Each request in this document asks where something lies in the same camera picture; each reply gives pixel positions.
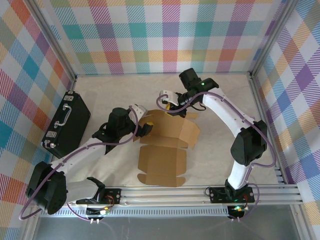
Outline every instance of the cable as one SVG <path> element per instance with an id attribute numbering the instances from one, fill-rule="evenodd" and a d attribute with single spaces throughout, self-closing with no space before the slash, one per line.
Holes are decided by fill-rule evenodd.
<path id="1" fill-rule="evenodd" d="M 244 195 L 243 197 L 244 197 L 244 199 L 245 199 L 245 206 L 244 206 L 244 208 L 246 208 L 246 207 L 248 207 L 248 196 L 247 196 L 247 195 Z"/>
<path id="2" fill-rule="evenodd" d="M 208 186 L 205 190 L 204 190 L 204 194 L 207 196 L 207 197 L 210 197 L 210 195 L 207 194 L 207 190 L 210 188 L 210 186 Z"/>
<path id="3" fill-rule="evenodd" d="M 87 147 L 82 147 L 78 150 L 75 150 L 74 152 L 70 153 L 70 155 L 68 155 L 62 162 L 63 164 L 65 164 L 70 158 L 72 158 L 73 156 L 77 155 L 78 153 L 84 151 L 84 150 L 87 150 L 91 147 L 94 147 L 94 146 L 99 146 L 99 145 L 108 145 L 108 146 L 119 146 L 119 145 L 124 145 L 124 144 L 127 144 L 128 142 L 130 142 L 134 136 L 137 134 L 137 131 L 138 131 L 138 125 L 139 125 L 139 120 L 138 120 L 138 116 L 136 114 L 136 112 L 134 111 L 134 109 L 132 108 L 132 106 L 129 106 L 130 110 L 133 111 L 133 114 L 134 114 L 134 118 L 135 118 L 135 129 L 134 129 L 134 132 L 132 134 L 132 136 L 126 140 L 126 141 L 123 141 L 123 142 L 118 142 L 118 143 L 113 143 L 113 142 L 97 142 L 97 143 L 92 143 L 92 144 L 89 144 Z M 29 215 L 27 216 L 23 216 L 23 214 L 25 213 L 27 207 L 31 204 L 31 202 L 35 199 L 36 195 L 38 194 L 38 192 L 40 191 L 40 189 L 43 187 L 43 185 L 47 182 L 47 180 L 56 172 L 57 169 L 59 169 L 62 165 L 62 163 L 59 163 L 47 176 L 45 176 L 45 178 L 42 180 L 42 182 L 39 184 L 39 186 L 35 189 L 34 193 L 31 195 L 31 197 L 28 199 L 28 201 L 26 202 L 26 204 L 23 206 L 20 214 L 19 214 L 19 219 L 20 220 L 26 220 L 34 215 L 36 215 L 37 213 L 39 213 L 41 211 L 41 209 L 39 208 L 38 210 L 30 213 Z M 77 215 L 72 209 L 71 207 L 69 206 L 69 204 L 67 203 L 67 206 L 68 208 L 71 210 L 71 212 L 73 212 L 75 215 Z"/>
<path id="4" fill-rule="evenodd" d="M 112 206 L 110 206 L 110 207 L 112 208 L 112 207 L 116 204 L 116 203 L 115 203 L 115 199 L 114 199 L 114 197 L 111 196 L 111 195 L 107 195 L 107 197 L 109 198 L 109 200 L 112 199 L 112 201 L 113 201 Z"/>
<path id="5" fill-rule="evenodd" d="M 257 208 L 258 203 L 259 203 L 260 190 L 259 190 L 258 185 L 255 184 L 255 183 L 248 183 L 248 185 L 253 185 L 253 186 L 256 187 L 256 191 L 257 191 L 256 200 L 255 200 L 255 204 L 253 205 L 252 209 L 251 209 L 245 216 L 243 216 L 241 219 L 245 219 L 245 218 L 247 218 L 248 216 L 250 216 L 250 215 L 253 213 L 253 211 Z"/>
<path id="6" fill-rule="evenodd" d="M 200 112 L 207 110 L 207 107 L 204 106 L 204 105 L 202 105 L 200 102 L 199 102 L 199 105 L 200 105 L 200 107 L 202 107 L 202 109 L 196 108 L 196 107 L 193 106 L 193 105 L 192 105 L 191 107 L 192 107 L 194 110 L 197 110 L 197 111 L 200 111 Z"/>
<path id="7" fill-rule="evenodd" d="M 254 166 L 258 166 L 258 167 L 262 167 L 262 168 L 271 168 L 273 167 L 274 165 L 276 165 L 276 153 L 275 153 L 275 150 L 272 146 L 272 144 L 270 143 L 270 141 L 268 140 L 268 138 L 263 134 L 263 132 L 257 128 L 254 124 L 252 124 L 251 122 L 249 122 L 228 100 L 226 100 L 224 97 L 220 96 L 219 94 L 216 94 L 214 92 L 210 92 L 210 91 L 204 91 L 204 92 L 199 92 L 197 93 L 196 95 L 194 95 L 183 107 L 177 109 L 177 110 L 167 110 L 165 108 L 163 108 L 160 104 L 159 104 L 159 101 L 163 98 L 163 97 L 166 97 L 168 98 L 169 96 L 167 94 L 163 94 L 163 95 L 160 95 L 157 99 L 156 99 L 156 105 L 158 106 L 158 108 L 160 108 L 162 111 L 165 111 L 167 113 L 172 113 L 172 114 L 175 114 L 175 113 L 178 113 L 184 109 L 186 109 L 194 99 L 196 99 L 197 97 L 201 96 L 201 95 L 211 95 L 211 96 L 214 96 L 218 99 L 220 99 L 222 102 L 225 102 L 225 104 L 228 105 L 229 108 L 231 108 L 238 116 L 239 118 L 242 119 L 242 121 L 248 125 L 250 125 L 254 130 L 256 130 L 260 136 L 263 138 L 263 140 L 266 142 L 266 144 L 269 146 L 270 148 L 270 152 L 271 152 L 271 156 L 272 156 L 272 163 L 269 164 L 269 165 L 263 165 L 263 164 L 260 164 L 260 163 L 252 163 L 250 168 L 248 169 L 248 172 L 244 178 L 244 181 L 248 181 L 248 178 L 249 178 L 249 175 L 252 171 L 252 168 Z"/>

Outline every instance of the suitcase handle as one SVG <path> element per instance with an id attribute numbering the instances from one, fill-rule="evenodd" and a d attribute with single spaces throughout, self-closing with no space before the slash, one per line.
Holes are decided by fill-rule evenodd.
<path id="1" fill-rule="evenodd" d="M 56 122 L 54 123 L 54 128 L 55 128 L 55 129 L 56 129 L 58 126 L 59 126 L 59 127 L 62 127 L 62 126 L 64 126 L 64 125 L 66 125 L 67 120 L 68 120 L 68 118 L 69 118 L 69 116 L 70 116 L 70 114 L 71 114 L 72 108 L 71 108 L 67 103 L 65 103 L 65 104 L 63 105 L 63 109 L 62 109 L 62 110 L 66 110 L 66 109 L 69 109 L 69 111 L 68 111 L 68 113 L 65 115 L 65 118 L 64 118 L 63 123 L 60 123 L 59 121 L 56 121 Z"/>

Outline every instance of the black suitcase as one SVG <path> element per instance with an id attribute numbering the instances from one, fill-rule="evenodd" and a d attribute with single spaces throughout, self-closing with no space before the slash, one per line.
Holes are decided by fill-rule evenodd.
<path id="1" fill-rule="evenodd" d="M 91 113 L 81 96 L 67 91 L 54 114 L 41 145 L 57 158 L 77 149 Z"/>

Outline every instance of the metal frame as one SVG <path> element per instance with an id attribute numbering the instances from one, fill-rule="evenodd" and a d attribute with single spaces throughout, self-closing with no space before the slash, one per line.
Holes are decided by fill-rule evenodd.
<path id="1" fill-rule="evenodd" d="M 25 214 L 29 215 L 36 211 L 35 207 L 30 206 L 26 209 Z M 22 222 L 17 240 L 32 240 L 36 231 L 38 219 L 40 215 L 36 214 Z"/>
<path id="2" fill-rule="evenodd" d="M 276 14 L 281 2 L 282 2 L 281 0 L 273 0 L 273 3 L 272 3 L 272 5 L 270 7 L 270 10 L 269 10 L 269 13 L 273 13 L 273 14 L 268 14 L 267 18 L 264 20 L 264 23 L 263 23 L 263 26 L 262 26 L 262 28 L 260 30 L 260 33 L 255 38 L 255 42 L 254 42 L 254 45 L 252 46 L 251 54 L 250 54 L 250 56 L 248 57 L 248 59 L 247 59 L 247 61 L 245 63 L 245 66 L 243 68 L 243 72 L 242 73 L 246 73 L 247 71 L 250 70 L 250 66 L 252 64 L 252 61 L 255 58 L 256 52 L 259 49 L 260 43 L 264 39 L 265 34 L 266 34 L 266 32 L 267 32 L 267 30 L 268 30 L 268 28 L 269 28 L 269 26 L 270 26 L 270 24 L 271 24 L 271 22 L 273 20 L 273 17 Z"/>
<path id="3" fill-rule="evenodd" d="M 160 186 L 110 187 L 121 188 L 120 204 L 112 208 L 108 217 L 187 217 L 187 216 L 228 216 L 228 206 L 235 203 L 210 203 L 205 194 L 207 185 L 181 186 L 177 188 Z M 259 185 L 259 205 L 300 205 L 303 203 L 299 189 L 295 184 Z M 86 208 L 103 208 L 104 204 L 76 204 L 71 207 L 79 215 L 86 214 Z M 57 213 L 48 215 L 43 212 L 41 217 L 74 217 L 64 206 Z"/>
<path id="4" fill-rule="evenodd" d="M 69 60 L 62 50 L 58 40 L 56 39 L 55 34 L 52 32 L 51 27 L 49 26 L 41 10 L 39 9 L 38 4 L 35 3 L 35 0 L 24 0 L 24 2 L 31 12 L 33 18 L 35 19 L 36 23 L 39 25 L 46 40 L 52 47 L 66 74 L 72 80 L 72 82 L 76 81 L 77 75 L 74 72 L 71 64 L 69 63 Z"/>
<path id="5" fill-rule="evenodd" d="M 291 13 L 295 9 L 298 2 L 299 2 L 299 0 L 288 0 L 286 2 L 285 6 L 280 14 L 279 19 L 276 21 L 276 23 L 273 27 L 273 31 L 270 34 L 268 41 L 266 42 L 265 46 L 263 47 L 263 50 L 262 50 L 259 58 L 257 59 L 255 66 L 253 67 L 253 70 L 252 70 L 253 78 L 257 75 L 257 73 L 259 72 L 259 70 L 261 69 L 263 64 L 265 63 L 265 61 L 268 57 L 268 54 L 270 53 L 275 42 L 278 40 L 280 33 L 284 29 L 288 18 L 290 17 Z"/>
<path id="6" fill-rule="evenodd" d="M 269 138 L 269 140 L 275 150 L 275 154 L 276 154 L 276 158 L 277 158 L 277 161 L 276 161 L 277 167 L 275 168 L 276 176 L 278 178 L 278 181 L 282 178 L 283 183 L 287 183 L 288 177 L 287 177 L 286 172 L 284 171 L 284 167 L 280 161 L 279 151 L 275 145 L 275 139 L 274 139 L 274 136 L 272 135 L 272 132 L 271 132 L 271 128 L 270 128 L 270 125 L 269 125 L 269 122 L 268 122 L 268 119 L 266 116 L 266 111 L 265 111 L 264 106 L 261 101 L 258 87 L 256 85 L 255 80 L 252 78 L 252 76 L 249 73 L 247 74 L 247 77 L 248 77 L 249 86 L 251 88 L 252 96 L 254 98 L 254 102 L 256 104 L 256 108 L 258 110 L 259 116 L 262 120 L 265 121 L 265 123 L 267 125 L 268 138 Z M 316 236 L 314 234 L 314 231 L 312 229 L 312 225 L 311 225 L 308 217 L 306 217 L 307 212 L 306 212 L 303 204 L 301 204 L 301 205 L 291 204 L 290 207 L 291 207 L 292 215 L 293 215 L 298 233 L 300 235 L 300 238 L 303 240 L 315 240 Z"/>
<path id="7" fill-rule="evenodd" d="M 279 169 L 282 173 L 282 177 L 284 179 L 284 182 L 288 183 L 288 177 L 285 174 L 284 167 L 280 161 L 280 155 L 279 155 L 279 152 L 278 152 L 278 149 L 276 146 L 276 141 L 275 141 L 274 136 L 272 134 L 272 131 L 271 131 L 271 128 L 270 128 L 270 125 L 268 122 L 268 118 L 266 115 L 266 110 L 265 110 L 264 105 L 261 101 L 261 96 L 258 91 L 258 87 L 256 85 L 256 82 L 252 79 L 252 76 L 250 73 L 247 74 L 247 78 L 248 78 L 248 83 L 249 83 L 249 86 L 251 89 L 251 93 L 252 93 L 258 114 L 259 114 L 260 118 L 266 123 L 268 138 L 270 140 L 270 143 L 272 144 L 273 149 L 275 150 L 275 155 L 276 155 L 276 164 L 275 165 L 276 165 L 276 167 L 279 167 Z"/>
<path id="8" fill-rule="evenodd" d="M 78 74 L 84 74 L 84 69 L 74 51 L 74 48 L 72 47 L 71 45 L 71 42 L 69 41 L 69 38 L 55 12 L 55 9 L 54 7 L 52 6 L 51 4 L 51 1 L 50 0 L 42 0 L 42 3 L 49 15 L 49 17 L 51 18 L 53 24 L 55 25 L 55 28 L 56 30 L 58 31 L 58 33 L 60 34 L 60 37 L 65 45 L 65 47 L 68 49 L 69 51 L 69 54 L 71 56 L 71 58 L 73 59 L 73 62 L 74 62 L 74 67 L 77 71 Z"/>

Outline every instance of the cardboard flap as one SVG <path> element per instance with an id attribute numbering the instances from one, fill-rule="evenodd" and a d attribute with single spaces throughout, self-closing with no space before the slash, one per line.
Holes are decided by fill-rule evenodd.
<path id="1" fill-rule="evenodd" d="M 194 148 L 200 134 L 200 128 L 192 121 L 185 119 L 179 138 Z"/>
<path id="2" fill-rule="evenodd" d="M 179 138 L 181 126 L 184 119 L 180 116 L 171 116 L 161 110 L 148 111 L 147 119 L 143 119 L 143 124 L 152 122 L 153 128 L 150 135 L 162 137 Z"/>
<path id="3" fill-rule="evenodd" d="M 153 146 L 169 147 L 169 148 L 188 148 L 188 143 L 179 138 L 148 135 L 140 139 L 141 144 L 149 144 Z"/>
<path id="4" fill-rule="evenodd" d="M 186 172 L 186 161 L 183 149 L 146 145 L 140 148 L 138 168 L 148 175 L 176 177 Z"/>
<path id="5" fill-rule="evenodd" d="M 161 175 L 146 175 L 146 174 L 138 174 L 138 179 L 141 183 L 146 185 L 154 185 L 154 186 L 164 186 L 164 187 L 180 187 L 185 182 L 186 179 L 184 177 L 168 177 Z"/>

